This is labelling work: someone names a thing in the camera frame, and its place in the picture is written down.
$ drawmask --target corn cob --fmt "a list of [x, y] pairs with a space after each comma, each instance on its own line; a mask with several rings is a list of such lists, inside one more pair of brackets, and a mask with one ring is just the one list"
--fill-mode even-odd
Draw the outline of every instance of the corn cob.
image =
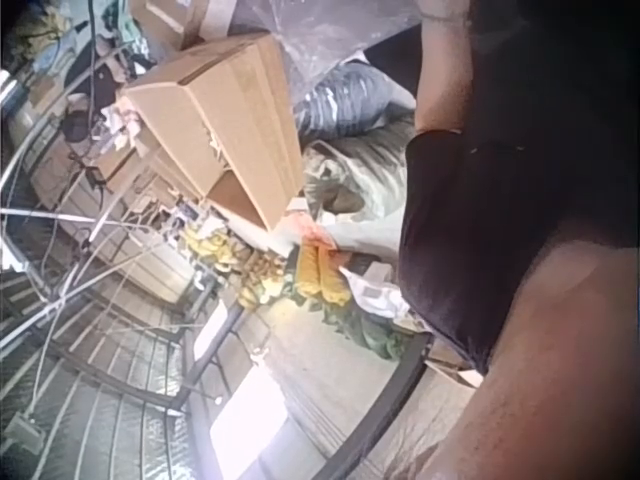
[[318, 248], [306, 243], [300, 245], [295, 278], [296, 291], [305, 297], [320, 293], [320, 271], [318, 268]]
[[328, 249], [320, 247], [318, 263], [320, 265], [322, 297], [328, 303], [346, 305], [351, 300], [351, 290], [338, 271], [338, 265], [331, 258], [331, 252]]

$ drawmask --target wire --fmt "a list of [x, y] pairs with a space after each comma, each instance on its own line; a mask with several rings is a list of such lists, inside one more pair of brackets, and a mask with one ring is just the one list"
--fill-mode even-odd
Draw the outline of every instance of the wire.
[[[93, 11], [93, 0], [87, 0], [87, 7], [89, 8], [89, 26], [91, 28], [91, 76], [90, 82], [90, 97], [89, 97], [89, 114], [87, 118], [87, 125], [89, 126], [89, 132], [91, 132], [91, 124], [93, 123], [93, 109], [95, 104], [95, 80], [96, 80], [96, 17]], [[89, 134], [90, 142], [93, 143], [93, 138]]]
[[27, 407], [27, 415], [31, 415], [31, 413], [33, 413], [33, 409], [35, 408], [35, 405], [36, 405], [36, 402], [37, 402], [37, 398], [38, 398], [38, 387], [39, 387], [39, 383], [40, 383], [40, 376], [42, 375], [42, 368], [44, 367], [44, 359], [47, 356], [47, 350], [49, 348], [49, 343], [51, 343], [51, 338], [53, 337], [53, 331], [55, 330], [56, 324], [58, 323], [58, 320], [60, 319], [60, 316], [62, 315], [62, 311], [64, 310], [64, 307], [67, 304], [67, 300], [66, 300], [67, 291], [69, 290], [69, 287], [71, 286], [71, 281], [73, 280], [73, 277], [75, 276], [75, 273], [76, 273], [77, 270], [78, 270], [78, 264], [76, 264], [74, 266], [74, 268], [72, 268], [71, 271], [68, 272], [67, 275], [64, 276], [63, 279], [62, 279], [63, 286], [62, 286], [62, 289], [60, 291], [60, 298], [62, 298], [62, 303], [58, 307], [58, 311], [56, 312], [56, 316], [53, 318], [53, 321], [51, 322], [51, 325], [49, 326], [49, 332], [47, 333], [47, 338], [45, 339], [44, 344], [42, 345], [42, 352], [40, 354], [40, 361], [38, 362], [38, 369], [36, 370], [36, 378], [35, 378], [35, 381], [33, 383], [33, 393], [32, 393], [32, 396], [31, 396], [31, 403]]

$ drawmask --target clear plastic sheet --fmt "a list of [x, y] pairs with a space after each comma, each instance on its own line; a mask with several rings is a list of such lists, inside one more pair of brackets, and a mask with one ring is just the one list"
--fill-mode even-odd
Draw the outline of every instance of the clear plastic sheet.
[[338, 65], [293, 108], [301, 142], [362, 134], [390, 100], [391, 84], [380, 70], [361, 62]]
[[238, 2], [229, 34], [276, 36], [296, 104], [338, 63], [419, 20], [414, 0], [252, 0]]

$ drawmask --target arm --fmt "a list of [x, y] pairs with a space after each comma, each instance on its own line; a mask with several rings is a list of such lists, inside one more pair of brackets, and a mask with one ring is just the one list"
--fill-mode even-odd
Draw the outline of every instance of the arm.
[[422, 68], [415, 114], [417, 133], [460, 130], [471, 93], [473, 66], [468, 27], [470, 0], [418, 0], [425, 17], [459, 19], [422, 23]]
[[507, 324], [490, 373], [419, 479], [637, 478], [637, 255], [601, 249], [578, 285]]

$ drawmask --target open cardboard box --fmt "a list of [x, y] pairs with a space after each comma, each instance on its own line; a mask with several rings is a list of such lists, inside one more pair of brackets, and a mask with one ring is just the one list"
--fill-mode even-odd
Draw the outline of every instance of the open cardboard box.
[[180, 51], [197, 43], [209, 0], [130, 0], [131, 16], [156, 41]]
[[273, 229], [304, 184], [279, 46], [269, 34], [230, 37], [182, 52], [128, 86], [159, 145], [161, 175]]

